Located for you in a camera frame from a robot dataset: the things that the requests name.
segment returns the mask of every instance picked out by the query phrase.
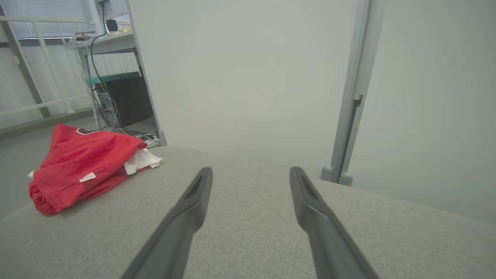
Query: white clothing tag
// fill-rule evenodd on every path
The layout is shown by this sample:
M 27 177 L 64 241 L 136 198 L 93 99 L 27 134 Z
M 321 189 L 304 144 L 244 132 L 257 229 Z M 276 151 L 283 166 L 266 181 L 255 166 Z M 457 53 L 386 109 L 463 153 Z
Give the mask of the white clothing tag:
M 85 181 L 93 179 L 93 178 L 96 178 L 96 175 L 93 172 L 90 172 L 87 175 L 85 175 L 83 178 L 79 179 L 79 181 L 85 182 Z

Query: white partition panel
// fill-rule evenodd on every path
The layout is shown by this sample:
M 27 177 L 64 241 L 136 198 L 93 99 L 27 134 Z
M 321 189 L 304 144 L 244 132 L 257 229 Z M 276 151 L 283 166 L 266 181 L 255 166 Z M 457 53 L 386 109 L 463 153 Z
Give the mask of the white partition panel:
M 388 2 L 352 187 L 496 222 L 495 13 L 492 0 Z
M 298 165 L 331 160 L 356 0 L 129 0 L 169 145 Z

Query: red garment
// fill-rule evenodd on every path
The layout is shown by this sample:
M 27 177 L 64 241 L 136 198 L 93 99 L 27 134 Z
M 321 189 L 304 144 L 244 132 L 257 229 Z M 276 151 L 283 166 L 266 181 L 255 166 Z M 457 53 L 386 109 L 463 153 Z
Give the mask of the red garment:
M 29 196 L 46 215 L 97 197 L 129 177 L 124 163 L 145 147 L 144 141 L 129 135 L 59 124 L 47 157 L 29 183 Z M 79 181 L 92 172 L 96 178 Z

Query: window blind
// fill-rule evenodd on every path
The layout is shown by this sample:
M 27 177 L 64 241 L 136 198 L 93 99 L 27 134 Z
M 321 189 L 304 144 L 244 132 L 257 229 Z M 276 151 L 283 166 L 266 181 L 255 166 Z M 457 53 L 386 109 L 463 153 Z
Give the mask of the window blind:
M 0 0 L 5 14 L 8 16 L 50 16 L 84 18 L 79 0 Z M 129 16 L 119 16 L 116 20 L 129 21 Z M 36 31 L 30 21 L 11 21 L 15 34 L 19 39 L 37 38 Z M 38 22 L 44 38 L 60 38 L 55 22 Z M 93 31 L 86 23 L 77 23 L 79 29 Z M 72 37 L 77 32 L 76 23 L 59 23 L 64 37 Z

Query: white railing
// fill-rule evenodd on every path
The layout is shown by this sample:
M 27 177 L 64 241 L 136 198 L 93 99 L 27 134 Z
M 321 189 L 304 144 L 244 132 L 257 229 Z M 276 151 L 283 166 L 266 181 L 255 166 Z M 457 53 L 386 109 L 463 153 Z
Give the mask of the white railing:
M 33 23 L 33 27 L 34 27 L 34 30 L 36 32 L 36 36 L 38 37 L 38 41 L 40 42 L 40 46 L 43 50 L 43 53 L 45 54 L 45 58 L 47 60 L 47 63 L 48 63 L 48 66 L 50 68 L 50 71 L 51 71 L 51 74 L 52 76 L 54 77 L 54 81 L 55 81 L 55 84 L 57 86 L 57 90 L 59 91 L 62 99 L 61 100 L 57 100 L 57 101 L 51 101 L 51 102 L 45 102 L 43 100 L 43 97 L 40 96 L 43 100 L 43 103 L 41 104 L 36 104 L 36 105 L 32 105 L 32 106 L 27 106 L 27 107 L 22 107 L 22 108 L 18 108 L 18 109 L 12 109 L 12 110 L 7 110 L 7 111 L 2 111 L 0 112 L 0 117 L 1 116 L 5 116 L 5 115 L 10 115 L 10 114 L 14 114 L 14 113 L 18 113 L 18 112 L 23 112 L 23 111 L 28 111 L 28 110 L 32 110 L 32 109 L 38 109 L 38 108 L 43 108 L 43 107 L 48 107 L 48 106 L 52 106 L 52 105 L 56 105 L 56 104 L 64 104 L 65 105 L 65 108 L 67 109 L 67 113 L 73 113 L 73 109 L 71 108 L 69 102 L 70 101 L 75 101 L 75 100 L 80 100 L 80 99 L 83 99 L 83 98 L 90 98 L 90 95 L 89 94 L 83 94 L 83 95 L 80 95 L 80 96 L 76 96 L 76 97 L 67 97 L 67 94 L 64 90 L 62 90 L 62 81 L 60 79 L 60 77 L 56 74 L 56 65 L 54 64 L 53 60 L 51 59 L 51 56 L 50 56 L 50 53 L 48 51 L 48 48 L 47 48 L 47 45 L 45 43 L 45 40 L 43 38 L 43 33 L 40 29 L 40 25 L 38 24 L 38 22 L 55 22 L 57 24 L 57 28 L 59 29 L 59 33 L 60 33 L 60 36 L 61 36 L 61 39 L 62 39 L 62 43 L 65 45 L 65 40 L 63 39 L 64 38 L 64 35 L 62 34 L 62 30 L 60 28 L 60 23 L 61 22 L 71 22 L 71 23 L 75 23 L 76 24 L 76 28 L 77 30 L 80 32 L 81 30 L 79 29 L 79 25 L 78 23 L 86 23 L 86 21 L 83 19 L 83 18 L 71 18 L 71 17 L 32 17 L 32 16 L 0 16 L 0 21 L 30 21 Z M 117 24 L 123 24 L 123 25 L 130 25 L 130 22 L 129 21 L 117 21 Z M 11 43 L 15 43 L 18 45 L 19 49 L 21 50 L 22 52 L 22 48 L 19 44 L 19 41 L 16 40 L 15 42 L 11 42 Z M 40 89 L 34 79 L 34 76 L 32 74 L 32 71 L 31 69 L 29 68 L 29 65 L 26 64 L 26 66 L 28 67 L 28 71 L 29 71 L 29 74 L 31 75 L 31 78 L 34 82 L 34 85 L 35 87 L 38 89 L 38 92 L 40 92 Z

